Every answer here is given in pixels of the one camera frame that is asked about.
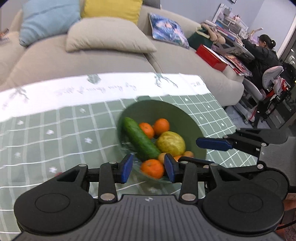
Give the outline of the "tablet on sofa arm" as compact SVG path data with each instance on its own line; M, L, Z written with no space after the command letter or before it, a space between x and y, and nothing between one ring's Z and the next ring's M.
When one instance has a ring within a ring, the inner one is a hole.
M0 32L0 45L8 43L9 37L8 37L9 29L4 29L3 31Z

